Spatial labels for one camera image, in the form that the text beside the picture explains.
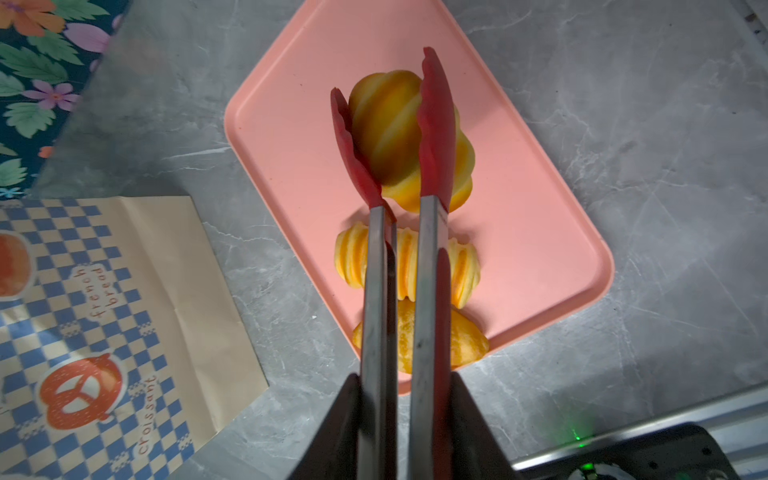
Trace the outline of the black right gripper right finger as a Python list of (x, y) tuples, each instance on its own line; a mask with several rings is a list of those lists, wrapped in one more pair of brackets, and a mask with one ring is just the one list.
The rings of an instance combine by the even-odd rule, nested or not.
[(454, 479), (521, 479), (457, 372), (451, 373), (450, 430)]

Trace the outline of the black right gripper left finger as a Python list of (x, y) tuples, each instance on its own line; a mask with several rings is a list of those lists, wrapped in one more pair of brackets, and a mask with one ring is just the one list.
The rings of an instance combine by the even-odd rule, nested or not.
[(289, 479), (356, 479), (360, 378), (350, 374)]

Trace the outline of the red metal kitchen tongs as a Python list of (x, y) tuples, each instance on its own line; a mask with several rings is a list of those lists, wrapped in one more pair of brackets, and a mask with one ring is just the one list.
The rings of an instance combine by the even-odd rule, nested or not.
[[(456, 159), (453, 100), (435, 50), (422, 61), (419, 162), (420, 228), (413, 345), (408, 471), (422, 479), (452, 475), (450, 435), (450, 263), (447, 217)], [(352, 116), (337, 88), (330, 94), (334, 133), (347, 173), (369, 207), (356, 476), (396, 472), (397, 227), (367, 160), (356, 151)]]

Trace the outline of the golden croissant bread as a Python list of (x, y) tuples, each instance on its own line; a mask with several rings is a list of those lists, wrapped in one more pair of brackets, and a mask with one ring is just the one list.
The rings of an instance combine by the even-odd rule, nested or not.
[[(397, 369), (411, 374), (413, 368), (415, 303), (404, 299), (398, 302), (398, 360)], [(451, 369), (482, 359), (490, 349), (489, 340), (469, 318), (456, 307), (451, 307)]]

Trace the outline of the striped long bread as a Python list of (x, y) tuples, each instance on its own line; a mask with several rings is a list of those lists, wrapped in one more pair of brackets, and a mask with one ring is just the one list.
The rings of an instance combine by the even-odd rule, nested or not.
[[(357, 222), (338, 234), (334, 264), (340, 277), (352, 288), (363, 288), (368, 265), (368, 227)], [(416, 300), (419, 234), (410, 228), (398, 228), (396, 285), (399, 300)], [(469, 301), (481, 279), (481, 265), (476, 248), (450, 238), (447, 247), (451, 274), (451, 304), (461, 309)]]

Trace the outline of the blue checkered paper bag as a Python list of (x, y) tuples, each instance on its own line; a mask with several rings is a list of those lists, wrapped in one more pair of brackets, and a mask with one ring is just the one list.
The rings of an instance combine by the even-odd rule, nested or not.
[(164, 479), (268, 384), (192, 200), (1, 205), (1, 475)]

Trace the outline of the small round bread roll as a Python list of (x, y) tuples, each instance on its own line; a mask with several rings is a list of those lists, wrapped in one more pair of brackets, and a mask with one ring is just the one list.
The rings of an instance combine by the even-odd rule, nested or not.
[(369, 160), (382, 195), (411, 213), (419, 211), (421, 197), (421, 83), (407, 70), (373, 73), (349, 97), (356, 147)]

